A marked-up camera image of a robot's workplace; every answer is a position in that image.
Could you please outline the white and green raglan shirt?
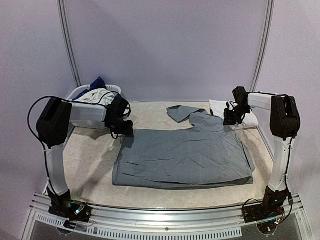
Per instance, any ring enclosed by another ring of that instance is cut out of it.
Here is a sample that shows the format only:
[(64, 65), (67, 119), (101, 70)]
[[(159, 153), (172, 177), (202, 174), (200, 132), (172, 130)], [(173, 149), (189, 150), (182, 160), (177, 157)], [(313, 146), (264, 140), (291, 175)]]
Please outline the white and green raglan shirt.
[[(227, 104), (229, 104), (230, 108), (236, 107), (238, 105), (233, 101), (219, 101), (219, 100), (210, 99), (208, 102), (209, 102), (209, 107), (212, 112), (212, 115), (219, 117), (222, 120), (224, 120), (224, 112), (225, 112), (225, 109), (227, 108)], [(241, 124), (230, 125), (229, 127), (233, 131), (235, 131), (235, 130), (255, 128), (258, 126), (259, 126), (258, 119), (251, 110), (250, 113), (245, 114)]]

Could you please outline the grey garment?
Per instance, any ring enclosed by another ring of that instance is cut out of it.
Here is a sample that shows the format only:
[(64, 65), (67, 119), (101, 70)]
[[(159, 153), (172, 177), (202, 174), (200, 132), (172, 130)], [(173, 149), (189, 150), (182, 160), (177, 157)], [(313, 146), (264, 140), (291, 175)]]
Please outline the grey garment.
[(253, 183), (246, 146), (220, 117), (176, 105), (167, 109), (178, 130), (138, 129), (124, 137), (113, 167), (115, 186), (163, 190), (207, 189)]

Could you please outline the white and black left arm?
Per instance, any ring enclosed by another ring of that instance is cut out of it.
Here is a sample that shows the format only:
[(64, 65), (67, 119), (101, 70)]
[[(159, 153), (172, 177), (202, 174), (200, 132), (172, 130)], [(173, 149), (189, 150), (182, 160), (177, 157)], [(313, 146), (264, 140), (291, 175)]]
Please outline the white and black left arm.
[(68, 200), (68, 188), (63, 152), (70, 134), (69, 127), (74, 122), (102, 123), (112, 136), (133, 136), (133, 122), (127, 118), (131, 114), (127, 100), (117, 95), (110, 104), (69, 101), (51, 96), (37, 123), (36, 131), (44, 145), (45, 168), (48, 177), (48, 195), (55, 202), (55, 209), (63, 216), (74, 213), (74, 205)]

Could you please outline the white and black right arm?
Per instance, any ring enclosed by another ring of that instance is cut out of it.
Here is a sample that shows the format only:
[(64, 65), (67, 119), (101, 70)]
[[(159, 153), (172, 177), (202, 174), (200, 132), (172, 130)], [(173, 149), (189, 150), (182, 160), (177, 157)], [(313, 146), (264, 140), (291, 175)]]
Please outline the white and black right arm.
[(271, 177), (265, 189), (258, 213), (269, 218), (289, 197), (287, 177), (292, 147), (301, 127), (301, 119), (295, 98), (287, 94), (247, 92), (238, 86), (232, 91), (236, 106), (223, 113), (223, 125), (239, 125), (252, 108), (270, 111), (269, 128), (274, 139), (274, 160)]

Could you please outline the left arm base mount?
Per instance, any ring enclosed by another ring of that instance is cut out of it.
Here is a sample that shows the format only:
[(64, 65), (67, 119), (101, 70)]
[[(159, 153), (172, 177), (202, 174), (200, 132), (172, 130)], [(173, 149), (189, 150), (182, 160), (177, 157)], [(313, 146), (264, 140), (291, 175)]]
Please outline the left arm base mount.
[(78, 222), (88, 223), (92, 215), (92, 208), (84, 202), (58, 197), (51, 200), (49, 213), (65, 218), (64, 228), (74, 230)]

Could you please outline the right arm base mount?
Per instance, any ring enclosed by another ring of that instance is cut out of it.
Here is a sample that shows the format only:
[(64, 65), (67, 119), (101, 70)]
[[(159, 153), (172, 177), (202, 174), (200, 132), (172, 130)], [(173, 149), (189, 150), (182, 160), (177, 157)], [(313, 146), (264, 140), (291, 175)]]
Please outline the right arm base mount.
[(241, 213), (246, 224), (255, 223), (257, 230), (265, 236), (274, 234), (287, 217), (282, 206), (268, 209), (261, 201), (254, 198), (248, 199), (242, 205)]

